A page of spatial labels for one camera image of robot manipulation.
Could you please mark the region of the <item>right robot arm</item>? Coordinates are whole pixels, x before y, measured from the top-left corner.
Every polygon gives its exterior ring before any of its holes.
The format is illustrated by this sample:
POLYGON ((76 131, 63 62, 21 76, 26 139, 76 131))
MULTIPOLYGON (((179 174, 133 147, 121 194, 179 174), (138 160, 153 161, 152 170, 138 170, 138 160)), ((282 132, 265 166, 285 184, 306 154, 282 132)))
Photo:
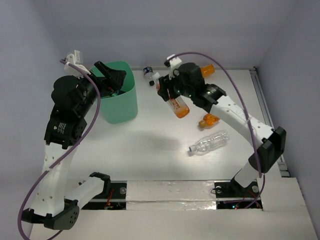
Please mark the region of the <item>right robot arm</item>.
POLYGON ((195 106, 223 120, 252 145, 253 154, 231 180, 230 190, 235 196, 246 193, 250 183, 259 174, 267 173, 283 154, 286 131, 260 122, 238 106, 223 89, 206 83, 195 63, 180 64, 165 76, 156 73, 153 79, 158 85, 158 95, 164 101, 180 96, 189 98, 195 106))

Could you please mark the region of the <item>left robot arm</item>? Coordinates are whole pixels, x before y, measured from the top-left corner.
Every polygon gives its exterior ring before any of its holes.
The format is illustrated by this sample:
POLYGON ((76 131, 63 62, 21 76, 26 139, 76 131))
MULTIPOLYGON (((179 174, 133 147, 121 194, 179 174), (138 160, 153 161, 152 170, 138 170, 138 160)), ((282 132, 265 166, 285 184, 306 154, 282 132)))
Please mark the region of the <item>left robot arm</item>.
POLYGON ((93 104, 119 91, 126 71, 113 69, 101 61, 95 63, 96 75, 80 64, 65 62, 69 75, 53 84, 51 98, 54 106, 44 134, 45 157, 41 179, 37 182, 36 198, 22 210, 21 219, 45 228, 65 231, 71 229, 80 210, 94 198, 112 194, 109 175, 94 172, 70 193, 65 192, 68 172, 80 142, 92 129, 85 117, 93 104))

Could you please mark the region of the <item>green Sprite bottle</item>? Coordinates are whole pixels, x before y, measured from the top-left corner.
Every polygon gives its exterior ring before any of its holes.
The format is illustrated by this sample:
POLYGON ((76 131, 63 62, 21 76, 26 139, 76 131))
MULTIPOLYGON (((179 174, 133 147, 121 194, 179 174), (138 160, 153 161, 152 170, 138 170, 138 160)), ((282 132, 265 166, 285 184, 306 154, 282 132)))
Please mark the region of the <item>green Sprite bottle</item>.
POLYGON ((117 96, 119 96, 119 95, 120 95, 120 94, 119 94, 118 92, 113 92, 113 93, 105 96, 105 98, 113 98, 113 97, 117 97, 117 96))

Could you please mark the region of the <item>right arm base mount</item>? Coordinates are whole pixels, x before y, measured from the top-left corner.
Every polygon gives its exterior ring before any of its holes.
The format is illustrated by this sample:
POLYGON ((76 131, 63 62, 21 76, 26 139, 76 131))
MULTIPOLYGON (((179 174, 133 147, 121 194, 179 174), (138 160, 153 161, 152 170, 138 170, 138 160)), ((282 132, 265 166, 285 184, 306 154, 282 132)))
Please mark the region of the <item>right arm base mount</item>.
POLYGON ((263 209, 256 179, 247 187, 242 187, 233 179, 218 181, 210 193, 216 197, 218 210, 263 209))

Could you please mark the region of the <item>clear bottle orange label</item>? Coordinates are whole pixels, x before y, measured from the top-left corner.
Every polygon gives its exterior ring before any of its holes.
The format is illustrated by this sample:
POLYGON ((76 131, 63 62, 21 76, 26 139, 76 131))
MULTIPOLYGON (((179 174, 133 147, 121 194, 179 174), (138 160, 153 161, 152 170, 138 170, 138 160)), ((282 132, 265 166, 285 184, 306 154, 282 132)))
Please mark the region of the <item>clear bottle orange label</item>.
MULTIPOLYGON (((160 78, 160 74, 158 72, 156 72, 153 76, 152 79, 155 81, 156 84, 156 90, 157 93, 159 93, 160 91, 160 83, 159 83, 159 78, 160 78)), ((175 98, 175 99, 169 99, 167 101, 167 104, 169 105, 169 107, 171 108, 171 110, 174 112, 174 114, 179 118, 182 119, 184 118, 186 115, 189 114, 190 109, 188 107, 188 105, 185 103, 185 101, 182 99, 181 96, 175 98)))

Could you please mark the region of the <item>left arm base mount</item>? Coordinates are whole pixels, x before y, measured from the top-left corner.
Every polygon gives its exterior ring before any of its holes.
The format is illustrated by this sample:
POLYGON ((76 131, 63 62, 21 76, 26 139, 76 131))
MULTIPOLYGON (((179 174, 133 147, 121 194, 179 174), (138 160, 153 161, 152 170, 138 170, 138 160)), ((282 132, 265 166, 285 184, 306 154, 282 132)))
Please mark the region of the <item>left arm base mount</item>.
POLYGON ((93 197, 82 210, 125 210, 126 209, 126 181, 111 181, 107 174, 93 172, 90 177, 97 177, 103 181, 102 192, 93 197))

